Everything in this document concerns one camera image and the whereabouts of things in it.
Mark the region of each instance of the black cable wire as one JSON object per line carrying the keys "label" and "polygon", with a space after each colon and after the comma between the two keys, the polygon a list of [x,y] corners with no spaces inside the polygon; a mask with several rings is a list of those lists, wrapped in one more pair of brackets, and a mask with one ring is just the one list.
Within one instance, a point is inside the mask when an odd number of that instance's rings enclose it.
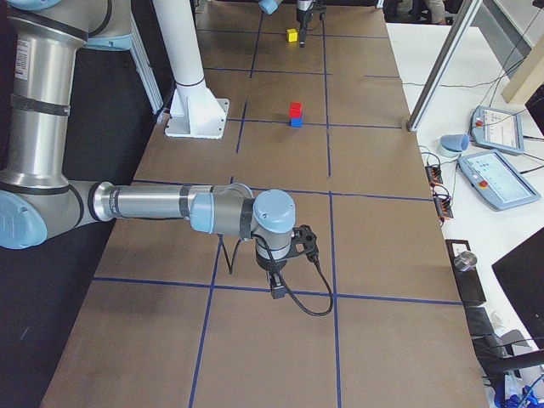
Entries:
{"label": "black cable wire", "polygon": [[270,246],[268,242],[258,234],[252,234],[252,238],[256,238],[261,241],[261,243],[264,246],[264,249],[266,253],[269,256],[270,262],[274,265],[275,271],[278,273],[278,276],[280,277],[281,284],[286,288],[287,294],[291,297],[293,302],[307,315],[310,316],[326,316],[332,311],[332,307],[334,305],[334,296],[332,295],[332,289],[329,285],[329,282],[327,282],[326,277],[323,275],[323,272],[321,271],[320,261],[319,257],[315,256],[313,257],[312,263],[315,265],[315,268],[317,269],[317,273],[319,274],[321,280],[323,283],[325,283],[326,290],[329,293],[329,307],[324,310],[323,312],[314,312],[313,310],[308,309],[306,306],[302,304],[302,302],[298,299],[298,297],[295,295],[295,293],[291,290],[291,288],[287,285],[287,282],[285,281],[283,275],[280,272],[280,268],[277,267],[277,261],[274,259],[274,256],[272,255],[272,250],[270,249]]}
{"label": "black cable wire", "polygon": [[240,248],[241,240],[236,242],[235,250],[232,252],[232,261],[229,259],[229,254],[227,253],[227,247],[223,241],[223,235],[218,234],[219,246],[223,249],[224,260],[227,263],[227,268],[229,268],[229,275],[232,275],[235,271],[235,262],[236,255],[238,255],[238,249]]}
{"label": "black cable wire", "polygon": [[520,110],[520,111],[518,111],[518,112],[514,112],[514,113],[511,113],[511,114],[509,114],[509,115],[503,117],[500,121],[496,121],[496,122],[492,122],[492,123],[484,123],[484,124],[481,125],[480,127],[478,127],[478,126],[471,126],[471,127],[469,128],[469,130],[468,130],[468,133],[472,133],[473,129],[475,129],[475,128],[485,128],[486,126],[493,126],[493,125],[496,125],[496,124],[498,124],[498,123],[504,122],[504,121],[506,121],[506,120],[507,120],[509,117],[511,117],[511,116],[516,116],[516,115],[519,115],[520,113],[523,113],[523,112],[527,111],[529,108],[532,108],[534,105],[538,104],[541,100],[544,100],[544,96],[540,97],[539,99],[537,99],[537,100],[536,100],[535,102],[533,102],[532,104],[527,105],[527,106],[525,107],[525,109],[522,109],[522,110]]}
{"label": "black cable wire", "polygon": [[[533,17],[533,20],[531,20],[531,22],[529,23],[529,25],[527,25],[527,28],[525,28],[525,31],[521,34],[521,36],[519,36],[519,40],[514,44],[512,51],[511,51],[510,54],[507,56],[507,59],[504,61],[504,64],[502,64],[502,67],[501,67],[502,70],[504,70],[504,67],[507,65],[507,62],[508,62],[508,60],[510,60],[510,57],[512,56],[513,52],[514,52],[516,49],[518,49],[518,45],[519,45],[519,43],[521,43],[521,41],[524,39],[525,33],[531,28],[531,26],[533,25],[533,23],[534,23],[535,20],[536,20],[536,17],[538,17],[538,15],[541,13],[541,11],[542,11],[542,8],[539,8],[538,11],[537,11],[536,14],[535,14],[535,17]],[[496,86],[495,86],[495,91],[493,92],[493,95],[491,96],[490,106],[493,105],[493,99],[495,98],[496,90],[497,90],[498,88],[499,88],[499,84],[497,83]]]}
{"label": "black cable wire", "polygon": [[[442,88],[477,88],[477,87],[482,87],[484,85],[490,85],[490,84],[495,84],[495,82],[499,81],[500,79],[506,77],[511,71],[515,70],[516,68],[518,68],[522,62],[525,61],[527,57],[524,57],[522,59],[520,59],[519,61],[517,61],[516,63],[514,63],[510,68],[508,68],[507,71],[505,71],[504,74],[498,76],[497,78],[495,78],[493,81],[488,81],[488,82],[481,82],[481,83],[475,83],[474,85],[444,85],[444,84],[440,84],[440,86]],[[403,85],[416,85],[418,87],[424,87],[425,84],[424,83],[415,83],[415,82],[402,82]]]}
{"label": "black cable wire", "polygon": [[534,136],[524,136],[524,139],[535,141],[535,142],[544,142],[544,138],[536,138]]}
{"label": "black cable wire", "polygon": [[451,201],[450,207],[453,206],[453,196],[456,193],[456,183],[457,183],[457,169],[459,168],[459,161],[456,164],[455,172],[453,173],[453,189],[451,190]]}
{"label": "black cable wire", "polygon": [[[523,61],[525,60],[525,58],[522,58],[520,59],[518,62],[516,62],[515,64],[513,64],[510,68],[508,68],[507,71],[505,71],[505,74],[508,75],[510,72],[512,72],[513,70],[515,70],[516,68],[518,68],[519,64],[521,64]],[[502,78],[504,77],[504,75],[502,76],[499,76],[494,82],[496,81],[500,81]],[[479,105],[482,105],[485,101],[485,98],[487,98],[487,95],[490,94],[490,91],[491,89],[493,89],[493,86],[495,84],[492,83],[491,86],[487,89],[487,92],[485,93],[484,97],[482,98],[482,100],[480,101]]]}
{"label": "black cable wire", "polygon": [[434,153],[431,153],[430,151],[420,151],[420,153],[421,153],[422,155],[427,155],[427,161],[426,161],[427,166],[431,166],[431,165],[428,163],[428,157],[429,157],[429,156],[434,157],[434,158],[438,161],[438,166],[439,166],[439,167],[440,167],[440,165],[442,164],[442,161],[440,160],[440,158],[439,158],[438,156],[436,156]]}
{"label": "black cable wire", "polygon": [[532,172],[535,172],[536,170],[540,170],[541,168],[544,168],[544,166],[530,168],[529,170],[524,170],[523,172],[519,172],[519,174],[532,173]]}
{"label": "black cable wire", "polygon": [[539,156],[533,156],[533,155],[530,155],[529,153],[524,153],[524,156],[531,157],[533,159],[540,160],[541,162],[544,162],[544,159],[542,157],[539,157]]}

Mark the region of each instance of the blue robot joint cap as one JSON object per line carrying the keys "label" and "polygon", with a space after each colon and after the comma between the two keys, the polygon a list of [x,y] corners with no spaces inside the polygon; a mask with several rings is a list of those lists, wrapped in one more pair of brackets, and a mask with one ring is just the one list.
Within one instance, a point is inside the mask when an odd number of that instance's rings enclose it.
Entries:
{"label": "blue robot joint cap", "polygon": [[264,191],[253,203],[253,216],[267,231],[284,234],[295,226],[295,201],[282,190]]}

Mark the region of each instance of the white pillar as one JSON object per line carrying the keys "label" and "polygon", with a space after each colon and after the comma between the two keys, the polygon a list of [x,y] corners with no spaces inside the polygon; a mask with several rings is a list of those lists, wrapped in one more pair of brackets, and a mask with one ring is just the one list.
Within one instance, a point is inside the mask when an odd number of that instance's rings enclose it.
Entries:
{"label": "white pillar", "polygon": [[220,139],[229,101],[207,88],[189,0],[154,0],[155,11],[176,81],[166,134]]}

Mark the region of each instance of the robotic arm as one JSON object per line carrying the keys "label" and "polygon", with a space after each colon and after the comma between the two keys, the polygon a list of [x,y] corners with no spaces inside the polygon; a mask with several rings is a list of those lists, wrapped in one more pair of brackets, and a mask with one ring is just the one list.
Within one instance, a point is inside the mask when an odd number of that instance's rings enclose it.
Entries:
{"label": "robotic arm", "polygon": [[[176,11],[176,0],[155,2],[161,14]],[[288,293],[301,309],[311,312],[296,299],[281,275],[288,259],[306,255],[326,283],[320,272],[317,238],[308,226],[294,228],[295,204],[287,193],[269,190],[253,198],[243,184],[115,186],[70,181],[62,174],[76,51],[83,46],[128,49],[132,36],[130,1],[8,3],[12,6],[9,19],[19,39],[8,165],[0,171],[0,246],[24,249],[76,227],[113,218],[181,218],[190,221],[196,231],[235,235],[244,241],[255,239],[257,264],[267,272],[272,297],[282,298]],[[190,13],[184,14],[192,27]],[[191,56],[198,57],[193,62],[201,67],[196,37],[191,38],[194,44],[189,48],[196,49]],[[169,55],[174,45],[167,43]],[[208,100],[210,93],[204,79],[199,79],[201,69],[192,69],[189,60],[181,59],[187,69],[174,66],[173,71],[187,84],[178,83],[178,99],[194,107],[199,95]],[[189,119],[190,126],[195,126]],[[331,311],[332,292],[326,286],[329,309],[310,314]]]}
{"label": "robotic arm", "polygon": [[193,230],[255,239],[257,264],[267,272],[272,298],[288,291],[281,276],[287,260],[306,255],[318,262],[317,237],[310,227],[295,226],[295,203],[284,191],[268,190],[257,198],[244,184],[114,186],[96,184],[89,191],[91,215],[113,218],[182,218]]}
{"label": "robotic arm", "polygon": [[[258,5],[266,14],[272,14],[283,0],[260,0]],[[300,24],[298,29],[298,44],[300,48],[306,46],[306,35],[308,34],[308,25],[314,14],[320,16],[320,21],[325,18],[326,7],[323,0],[297,0],[297,22]]]}

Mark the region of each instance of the metal cylinder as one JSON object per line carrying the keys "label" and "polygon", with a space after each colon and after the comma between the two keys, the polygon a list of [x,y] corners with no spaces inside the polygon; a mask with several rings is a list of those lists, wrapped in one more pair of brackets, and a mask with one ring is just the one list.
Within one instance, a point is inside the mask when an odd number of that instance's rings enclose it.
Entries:
{"label": "metal cylinder", "polygon": [[112,218],[182,218],[178,185],[119,185],[103,183],[94,192],[94,212]]}
{"label": "metal cylinder", "polygon": [[461,272],[466,272],[476,266],[478,259],[470,251],[463,251],[453,259],[453,264]]}
{"label": "metal cylinder", "polygon": [[14,97],[22,105],[43,104],[13,109],[8,166],[0,172],[0,181],[35,189],[65,188],[68,181],[62,175],[62,161],[67,112],[41,110],[69,105],[76,51],[85,41],[22,17],[9,19],[19,35]]}

